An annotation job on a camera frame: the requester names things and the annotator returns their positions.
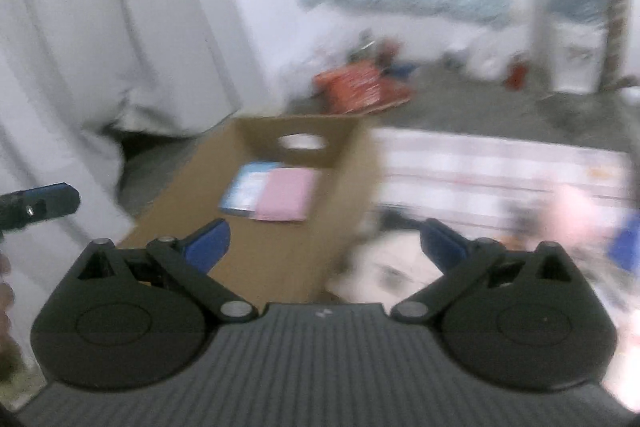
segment ribbed gray surface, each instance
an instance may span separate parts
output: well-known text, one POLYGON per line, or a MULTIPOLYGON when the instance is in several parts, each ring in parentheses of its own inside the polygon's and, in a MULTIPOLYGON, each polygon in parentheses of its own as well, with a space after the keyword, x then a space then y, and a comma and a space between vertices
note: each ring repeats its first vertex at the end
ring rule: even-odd
POLYGON ((273 305, 222 328, 168 381, 116 394, 53 384, 19 417, 28 427, 616 427, 632 414, 595 385, 534 395, 474 380, 427 329, 379 305, 273 305))

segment cardboard box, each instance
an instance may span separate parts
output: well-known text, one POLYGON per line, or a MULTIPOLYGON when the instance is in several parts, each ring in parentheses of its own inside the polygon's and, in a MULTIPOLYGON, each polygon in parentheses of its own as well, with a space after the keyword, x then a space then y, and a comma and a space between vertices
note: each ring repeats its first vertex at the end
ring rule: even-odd
POLYGON ((185 237, 224 217, 231 246, 209 275, 259 308, 308 302, 322 292, 350 246, 379 180, 378 153, 363 118, 236 118, 201 144, 120 246, 143 247, 161 235, 185 237), (324 147, 288 149, 284 144, 300 142, 292 135, 320 137, 315 142, 324 147), (220 211, 238 169, 253 160, 322 170, 306 221, 270 223, 220 211))

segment metal pivot screw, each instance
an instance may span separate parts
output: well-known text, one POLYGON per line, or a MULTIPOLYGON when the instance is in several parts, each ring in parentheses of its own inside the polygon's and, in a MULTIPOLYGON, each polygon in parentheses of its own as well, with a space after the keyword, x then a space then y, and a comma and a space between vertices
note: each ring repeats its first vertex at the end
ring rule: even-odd
POLYGON ((242 317, 251 315, 254 311, 254 307, 244 301, 228 301, 220 307, 220 311, 227 317, 241 319, 242 317))
POLYGON ((429 313, 429 307, 418 301, 405 301, 396 306, 396 312, 405 319, 421 319, 429 313))

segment pink notebook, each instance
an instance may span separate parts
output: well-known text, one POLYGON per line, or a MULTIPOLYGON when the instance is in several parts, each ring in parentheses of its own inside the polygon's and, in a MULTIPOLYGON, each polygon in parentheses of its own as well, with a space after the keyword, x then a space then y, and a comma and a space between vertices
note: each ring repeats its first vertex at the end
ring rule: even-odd
POLYGON ((262 221, 303 221, 320 171, 308 167, 279 167, 269 173, 253 219, 262 221))

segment clutter on floor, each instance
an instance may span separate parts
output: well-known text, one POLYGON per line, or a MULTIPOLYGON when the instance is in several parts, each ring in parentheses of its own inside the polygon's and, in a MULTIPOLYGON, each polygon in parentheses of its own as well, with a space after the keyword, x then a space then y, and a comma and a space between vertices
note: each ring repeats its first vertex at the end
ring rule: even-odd
MULTIPOLYGON (((542 71, 542 75, 537 77, 542 77, 543 81, 536 82, 540 87, 533 91, 539 93, 531 100, 535 105, 530 110, 540 112, 552 126, 569 135, 570 141, 580 134, 597 133, 597 128, 605 124, 603 111, 599 108, 602 97, 596 93, 636 83, 632 77, 624 81, 620 79, 626 53, 630 0, 536 0, 536 3, 539 17, 529 25, 512 24, 500 32, 485 28, 474 36, 458 36, 454 41, 444 43, 439 64, 464 80, 501 83, 510 92, 527 91, 527 82, 532 78, 530 73, 535 65, 542 71), (529 30, 533 36, 531 43, 524 37, 529 30)), ((414 106, 406 112, 418 114, 420 109, 415 103, 417 90, 414 82, 417 74, 412 74, 415 64, 402 62, 401 45, 402 42, 393 36, 375 35, 371 30, 365 30, 358 41, 353 39, 349 44, 336 43, 335 46, 325 44, 314 54, 318 58, 326 58, 324 52, 333 50, 329 54, 332 60, 325 61, 325 67, 320 68, 324 72, 334 71, 346 60, 353 63, 375 62, 384 75, 383 84, 386 84, 386 78, 406 82, 412 90, 409 94, 412 102, 408 106, 414 106)), ((317 70, 310 73, 306 75, 306 84, 310 83, 312 76, 318 78, 317 70)), ((321 92, 320 99, 327 99, 329 112, 376 112, 395 106, 395 103, 385 103, 387 97, 382 94, 383 88, 373 81, 374 72, 365 73, 354 67, 354 70, 342 73, 344 79, 338 81, 334 78, 336 84, 321 92), (357 74, 349 77, 348 72, 354 71, 358 71, 361 77, 357 74), (344 103, 346 99, 354 101, 353 105, 344 103)), ((406 95, 404 91, 390 90, 390 96, 398 97, 398 103, 404 102, 406 95)), ((433 92, 431 96, 443 104, 449 98, 441 92, 433 92)), ((485 99, 491 103, 489 95, 485 99)), ((450 113, 455 119, 456 111, 452 108, 450 113)), ((472 126, 468 128, 466 132, 483 133, 472 126)), ((509 136, 508 131, 503 131, 503 135, 509 136)))
MULTIPOLYGON (((529 68, 519 91, 500 83, 470 81, 463 72, 429 63, 411 75, 412 100, 376 115, 382 126, 446 133, 501 136, 630 152, 629 131, 614 93, 549 95, 546 75, 529 68)), ((290 114, 325 111, 321 97, 296 100, 290 114)))
POLYGON ((209 275, 259 309, 313 301, 353 241, 379 177, 361 118, 235 118, 200 144, 120 246, 195 230, 205 241, 203 227, 224 219, 228 250, 204 259, 195 242, 193 266, 213 263, 209 275))
POLYGON ((412 90, 384 76, 371 61, 360 61, 316 75, 314 82, 332 114, 370 114, 411 100, 412 90))

